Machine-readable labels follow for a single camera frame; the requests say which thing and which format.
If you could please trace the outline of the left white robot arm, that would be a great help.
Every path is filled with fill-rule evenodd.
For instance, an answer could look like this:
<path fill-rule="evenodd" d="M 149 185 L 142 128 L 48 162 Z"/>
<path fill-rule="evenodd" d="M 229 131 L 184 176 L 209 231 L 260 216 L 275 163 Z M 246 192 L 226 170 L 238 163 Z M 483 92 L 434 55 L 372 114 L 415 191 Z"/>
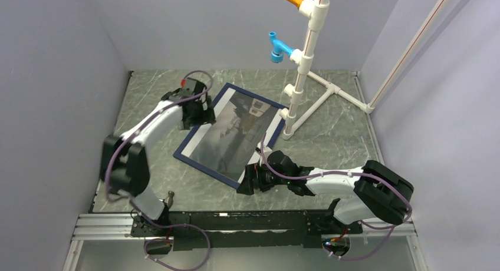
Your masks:
<path fill-rule="evenodd" d="M 148 149 L 175 127 L 214 124 L 215 112 L 208 94 L 209 85 L 185 77 L 180 88 L 162 96 L 155 108 L 123 134 L 108 135 L 103 142 L 100 179 L 106 199 L 128 199 L 146 219 L 146 228 L 160 236 L 170 225 L 169 205 L 150 186 Z"/>

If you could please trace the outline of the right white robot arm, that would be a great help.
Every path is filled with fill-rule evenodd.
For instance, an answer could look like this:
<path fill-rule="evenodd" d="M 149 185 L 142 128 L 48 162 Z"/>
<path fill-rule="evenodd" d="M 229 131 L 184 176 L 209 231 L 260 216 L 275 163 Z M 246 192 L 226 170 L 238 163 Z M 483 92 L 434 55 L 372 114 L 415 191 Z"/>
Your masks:
<path fill-rule="evenodd" d="M 368 160 L 361 167 L 327 170 L 299 166 L 281 151 L 260 156 L 245 167 L 236 191 L 251 196 L 286 186 L 298 196 L 336 195 L 325 215 L 325 226 L 338 233 L 349 224 L 378 218 L 398 226 L 411 216 L 413 185 L 384 164 Z"/>

